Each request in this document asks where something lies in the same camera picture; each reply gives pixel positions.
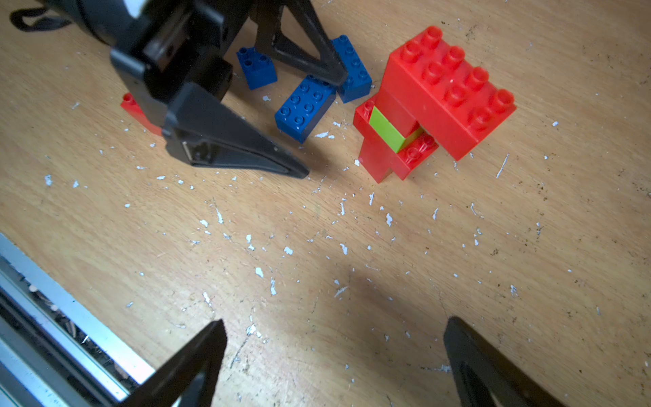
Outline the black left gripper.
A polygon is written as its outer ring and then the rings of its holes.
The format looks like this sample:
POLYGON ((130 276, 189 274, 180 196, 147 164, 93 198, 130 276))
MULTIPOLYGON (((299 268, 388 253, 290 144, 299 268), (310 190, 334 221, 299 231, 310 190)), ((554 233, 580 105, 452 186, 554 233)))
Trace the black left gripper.
POLYGON ((347 80, 313 4, 304 0, 151 1, 118 38, 111 64, 147 120, 163 127, 173 158, 303 179, 308 166, 220 102, 233 76, 224 55, 249 17, 262 54, 333 86, 347 80), (283 28, 285 13, 299 26, 294 37, 283 28))

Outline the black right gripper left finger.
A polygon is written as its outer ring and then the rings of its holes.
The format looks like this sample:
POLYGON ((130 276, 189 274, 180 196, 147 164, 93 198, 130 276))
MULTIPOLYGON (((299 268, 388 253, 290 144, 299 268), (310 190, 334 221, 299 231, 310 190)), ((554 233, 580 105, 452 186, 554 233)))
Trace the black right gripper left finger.
POLYGON ((210 406, 225 356, 227 335, 222 320, 210 322, 122 406, 210 406))

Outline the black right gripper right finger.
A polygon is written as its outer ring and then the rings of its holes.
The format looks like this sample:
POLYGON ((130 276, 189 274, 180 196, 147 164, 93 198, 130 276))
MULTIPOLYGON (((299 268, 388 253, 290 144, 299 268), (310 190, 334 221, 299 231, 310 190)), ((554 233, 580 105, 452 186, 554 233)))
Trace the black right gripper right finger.
POLYGON ((461 318, 449 318, 443 342, 461 405, 562 405, 461 318))

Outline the green square brick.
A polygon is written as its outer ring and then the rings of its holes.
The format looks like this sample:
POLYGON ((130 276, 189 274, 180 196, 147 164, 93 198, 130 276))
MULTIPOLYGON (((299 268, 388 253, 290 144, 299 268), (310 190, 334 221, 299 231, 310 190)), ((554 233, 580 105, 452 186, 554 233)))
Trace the green square brick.
POLYGON ((422 127, 415 125, 413 130, 408 130, 406 136, 403 135, 376 107, 371 112, 370 124, 395 153, 405 149, 424 132, 422 127))

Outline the red long brick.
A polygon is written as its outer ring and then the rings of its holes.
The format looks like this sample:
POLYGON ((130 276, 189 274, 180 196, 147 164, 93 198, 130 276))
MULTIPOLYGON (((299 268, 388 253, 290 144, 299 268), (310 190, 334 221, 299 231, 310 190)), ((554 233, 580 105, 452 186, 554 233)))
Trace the red long brick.
POLYGON ((381 88, 412 113, 436 143, 459 161, 516 111, 515 97, 466 61, 433 25, 393 51, 381 88))
POLYGON ((364 138, 358 160, 378 183, 392 172, 404 180, 438 149, 418 124, 403 135, 376 107, 376 97, 356 108, 354 127, 364 138))

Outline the small red base brick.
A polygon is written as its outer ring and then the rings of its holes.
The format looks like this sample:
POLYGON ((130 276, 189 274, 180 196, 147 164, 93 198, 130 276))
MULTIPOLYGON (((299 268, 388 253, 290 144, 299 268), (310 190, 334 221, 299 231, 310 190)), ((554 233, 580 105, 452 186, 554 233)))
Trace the small red base brick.
POLYGON ((380 139, 365 138, 359 153, 359 162, 376 183, 381 183, 393 172, 397 155, 380 139))

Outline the small red square brick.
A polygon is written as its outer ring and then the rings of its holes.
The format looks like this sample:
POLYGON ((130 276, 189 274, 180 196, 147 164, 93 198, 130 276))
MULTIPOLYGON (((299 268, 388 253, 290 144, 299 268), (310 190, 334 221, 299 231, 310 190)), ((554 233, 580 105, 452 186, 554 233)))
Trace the small red square brick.
POLYGON ((404 138, 420 129, 420 124, 412 113, 385 88, 380 88, 376 94, 376 108, 404 138))

